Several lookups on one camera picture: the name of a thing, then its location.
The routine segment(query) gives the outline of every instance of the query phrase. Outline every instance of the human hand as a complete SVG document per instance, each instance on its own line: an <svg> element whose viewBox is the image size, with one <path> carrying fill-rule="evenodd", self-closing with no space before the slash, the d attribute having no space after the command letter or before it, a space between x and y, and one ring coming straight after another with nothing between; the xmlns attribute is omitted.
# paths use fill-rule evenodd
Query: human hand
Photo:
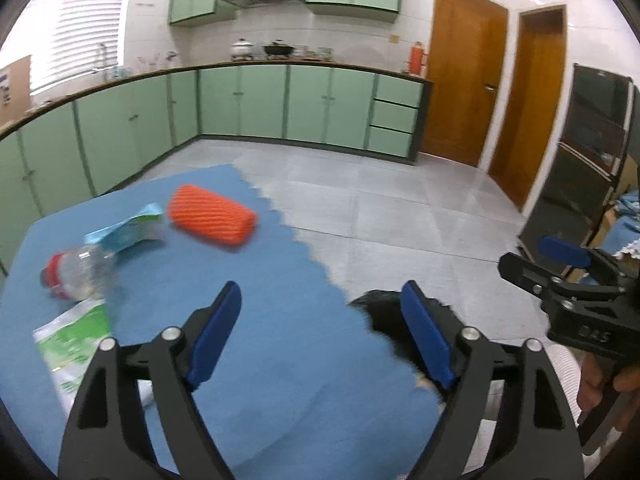
<svg viewBox="0 0 640 480"><path fill-rule="evenodd" d="M603 387L604 378L600 365L592 354L585 355L582 361L580 388L576 399L580 409L588 412L600 404ZM613 379L613 387L618 392L635 393L615 424L618 431L625 431L636 410L640 408L640 366L624 368Z"/></svg>

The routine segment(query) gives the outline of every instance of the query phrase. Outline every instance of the black pot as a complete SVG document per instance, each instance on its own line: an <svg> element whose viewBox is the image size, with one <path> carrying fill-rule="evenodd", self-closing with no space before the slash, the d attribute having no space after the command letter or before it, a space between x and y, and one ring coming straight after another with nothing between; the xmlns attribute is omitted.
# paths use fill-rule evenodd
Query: black pot
<svg viewBox="0 0 640 480"><path fill-rule="evenodd" d="M267 56L290 56L293 52L289 45L265 45L263 49Z"/></svg>

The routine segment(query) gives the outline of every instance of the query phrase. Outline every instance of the drawer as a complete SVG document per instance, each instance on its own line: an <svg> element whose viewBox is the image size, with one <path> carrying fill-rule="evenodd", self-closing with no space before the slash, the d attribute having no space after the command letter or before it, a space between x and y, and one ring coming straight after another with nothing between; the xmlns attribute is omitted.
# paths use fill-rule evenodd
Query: drawer
<svg viewBox="0 0 640 480"><path fill-rule="evenodd" d="M392 130L400 130L408 134L414 132L415 117L418 110L406 106L393 105L375 101L373 105L372 126L382 126Z"/></svg>
<svg viewBox="0 0 640 480"><path fill-rule="evenodd" d="M384 130L372 126L369 131L370 152L387 153L388 155L407 156L414 138L411 134L404 134L394 130Z"/></svg>
<svg viewBox="0 0 640 480"><path fill-rule="evenodd" d="M423 83L380 75L376 99L417 108L420 104L423 87Z"/></svg>

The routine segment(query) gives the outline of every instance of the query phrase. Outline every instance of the window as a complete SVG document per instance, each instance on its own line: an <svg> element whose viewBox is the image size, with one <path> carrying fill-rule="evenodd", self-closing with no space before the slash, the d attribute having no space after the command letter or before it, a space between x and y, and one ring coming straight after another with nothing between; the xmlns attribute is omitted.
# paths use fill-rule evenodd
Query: window
<svg viewBox="0 0 640 480"><path fill-rule="evenodd" d="M0 50L0 66L31 54L31 91L115 66L121 10L123 0L31 0Z"/></svg>

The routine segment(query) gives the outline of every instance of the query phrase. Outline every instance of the orange sponge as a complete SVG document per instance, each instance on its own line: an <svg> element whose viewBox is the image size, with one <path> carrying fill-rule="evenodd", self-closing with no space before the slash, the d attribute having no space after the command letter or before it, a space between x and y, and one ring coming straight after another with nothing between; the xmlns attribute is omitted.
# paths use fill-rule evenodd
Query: orange sponge
<svg viewBox="0 0 640 480"><path fill-rule="evenodd" d="M229 245L244 242L256 213L197 186L182 186L169 202L169 218L183 229Z"/></svg>

